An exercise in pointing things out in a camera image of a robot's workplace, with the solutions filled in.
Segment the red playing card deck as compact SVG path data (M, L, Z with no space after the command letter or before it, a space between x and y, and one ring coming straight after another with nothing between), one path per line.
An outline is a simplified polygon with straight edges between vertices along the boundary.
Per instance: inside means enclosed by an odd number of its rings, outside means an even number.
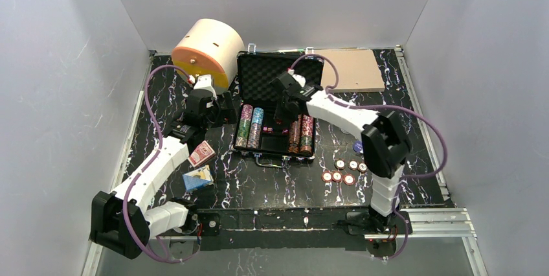
M202 141L189 155L188 161L191 167L198 168L215 156L213 147L207 141Z

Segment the blue playing card deck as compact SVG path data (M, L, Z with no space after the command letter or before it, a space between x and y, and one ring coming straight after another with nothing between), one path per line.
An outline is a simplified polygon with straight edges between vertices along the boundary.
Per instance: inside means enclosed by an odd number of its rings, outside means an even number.
M183 174L183 183L187 192L202 189L212 185L213 182L214 180L208 165Z

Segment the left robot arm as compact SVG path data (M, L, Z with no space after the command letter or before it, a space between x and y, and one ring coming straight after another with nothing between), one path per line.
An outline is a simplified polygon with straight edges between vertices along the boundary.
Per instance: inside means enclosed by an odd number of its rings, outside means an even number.
M151 254L148 241L171 229L194 224L194 204L172 199L150 208L151 200L185 161L196 166L207 149L205 134L236 118L230 94L216 93L211 75L198 76L180 119L167 126L158 147L111 192L98 192L91 202L89 239L128 259Z

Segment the light blue chip stack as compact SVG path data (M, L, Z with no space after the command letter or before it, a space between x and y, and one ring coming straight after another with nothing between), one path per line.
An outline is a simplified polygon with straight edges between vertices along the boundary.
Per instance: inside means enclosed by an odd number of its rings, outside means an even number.
M252 113L251 123L252 124L262 125L263 124L264 113L265 113L265 111L264 111L263 108L260 108L260 107L254 108L253 113Z

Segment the black poker set case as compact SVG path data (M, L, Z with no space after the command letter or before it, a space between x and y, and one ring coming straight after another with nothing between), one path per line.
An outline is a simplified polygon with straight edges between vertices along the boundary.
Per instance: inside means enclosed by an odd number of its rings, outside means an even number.
M280 158L289 161L312 161L315 158L315 126L308 126L307 138L295 137L287 123L276 122L276 108L282 102L282 91L271 82L287 71L303 51L255 52L237 54L241 107L238 129L231 149L243 156Z

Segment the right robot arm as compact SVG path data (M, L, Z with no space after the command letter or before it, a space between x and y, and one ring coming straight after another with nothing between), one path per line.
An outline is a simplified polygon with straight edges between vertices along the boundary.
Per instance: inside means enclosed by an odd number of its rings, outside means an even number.
M299 115L310 116L361 140L363 161L372 173L372 198L362 221L372 229L386 228L399 204L399 184L412 149L399 115L359 108L334 97L320 85L306 83L303 76L287 72L274 78L270 86L279 94L277 119L293 122Z

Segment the purple white chip stack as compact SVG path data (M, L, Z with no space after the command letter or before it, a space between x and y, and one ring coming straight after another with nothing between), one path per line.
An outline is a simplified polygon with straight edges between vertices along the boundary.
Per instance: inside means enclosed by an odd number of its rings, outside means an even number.
M244 104L241 109L241 120L250 121L253 115L253 106L250 104Z

